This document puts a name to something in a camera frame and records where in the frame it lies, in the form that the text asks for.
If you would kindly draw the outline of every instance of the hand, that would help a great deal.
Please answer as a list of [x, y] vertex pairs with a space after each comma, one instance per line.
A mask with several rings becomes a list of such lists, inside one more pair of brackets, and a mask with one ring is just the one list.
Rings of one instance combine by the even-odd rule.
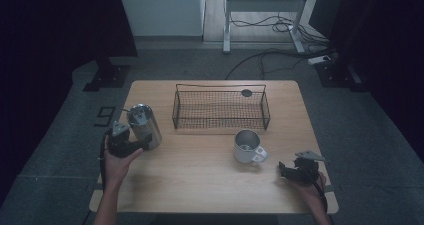
[[[319, 172], [317, 184], [321, 190], [324, 191], [325, 182], [327, 178]], [[315, 220], [315, 224], [331, 224], [330, 217], [327, 215], [322, 203], [318, 190], [312, 184], [305, 185], [303, 183], [290, 181], [293, 187], [299, 192], [302, 200], [306, 203], [312, 216]]]
[[130, 164], [134, 159], [143, 153], [143, 149], [140, 148], [125, 158], [118, 158], [109, 153], [108, 147], [110, 144], [109, 135], [105, 138], [105, 170], [106, 170], [106, 188], [120, 187], [122, 181], [128, 173]]
[[[322, 172], [319, 172], [319, 177], [317, 178], [317, 184], [320, 186], [321, 190], [324, 191], [325, 182], [327, 178], [324, 176]], [[296, 188], [296, 190], [301, 195], [303, 201], [307, 203], [308, 200], [320, 198], [320, 194], [318, 190], [312, 184], [305, 185], [303, 183], [290, 181], [291, 184]]]

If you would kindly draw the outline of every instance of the floor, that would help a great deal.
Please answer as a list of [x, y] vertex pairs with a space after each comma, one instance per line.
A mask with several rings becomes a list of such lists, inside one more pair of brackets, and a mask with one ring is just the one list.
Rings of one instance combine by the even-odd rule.
[[[220, 7], [214, 14], [223, 13], [223, 9], [218, 12]], [[98, 116], [105, 107], [116, 108], [113, 119], [119, 117], [132, 81], [222, 80], [249, 56], [270, 48], [293, 49], [280, 34], [271, 32], [257, 39], [258, 32], [248, 38], [237, 35], [235, 28], [232, 38], [246, 42], [234, 44], [231, 54], [224, 55], [218, 38], [223, 24], [206, 26], [216, 28], [215, 35], [208, 39], [205, 28], [208, 41], [136, 41], [138, 58], [112, 58], [113, 64], [131, 65], [122, 88], [83, 92], [97, 65], [90, 62], [76, 69], [65, 103], [0, 209], [0, 225], [93, 222], [95, 214], [88, 210], [88, 204], [97, 186], [99, 141], [105, 131], [94, 124], [105, 122]], [[224, 66], [218, 70], [216, 64]], [[299, 84], [320, 150], [328, 160], [326, 167], [340, 207], [332, 216], [335, 224], [424, 224], [424, 164], [374, 98], [348, 88], [323, 87], [316, 70], [305, 59], [269, 55], [264, 64], [267, 71], [273, 71], [265, 79], [294, 80]], [[258, 60], [246, 61], [229, 79], [261, 79]], [[150, 214], [123, 213], [118, 216], [118, 224], [148, 224], [152, 219]], [[307, 214], [279, 214], [272, 219], [279, 225], [313, 223]], [[196, 221], [201, 220], [183, 217], [161, 224]], [[251, 222], [267, 221], [256, 217]]]

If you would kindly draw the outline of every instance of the white wall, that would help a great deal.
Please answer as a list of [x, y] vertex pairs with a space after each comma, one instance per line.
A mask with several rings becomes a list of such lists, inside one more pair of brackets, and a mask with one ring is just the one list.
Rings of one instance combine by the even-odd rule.
[[122, 0], [133, 36], [202, 36], [205, 0]]

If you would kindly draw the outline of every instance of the wire basket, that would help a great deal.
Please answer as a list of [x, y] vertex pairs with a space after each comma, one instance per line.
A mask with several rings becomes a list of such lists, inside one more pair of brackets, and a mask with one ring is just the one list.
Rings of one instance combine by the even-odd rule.
[[271, 116], [265, 88], [266, 85], [177, 84], [172, 114], [174, 127], [266, 130]]

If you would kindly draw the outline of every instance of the can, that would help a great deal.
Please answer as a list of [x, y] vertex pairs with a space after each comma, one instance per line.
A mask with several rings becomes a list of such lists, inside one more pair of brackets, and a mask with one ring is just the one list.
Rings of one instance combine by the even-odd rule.
[[149, 143], [149, 150], [162, 142], [158, 124], [152, 108], [145, 104], [137, 104], [127, 112], [128, 124], [138, 141]]

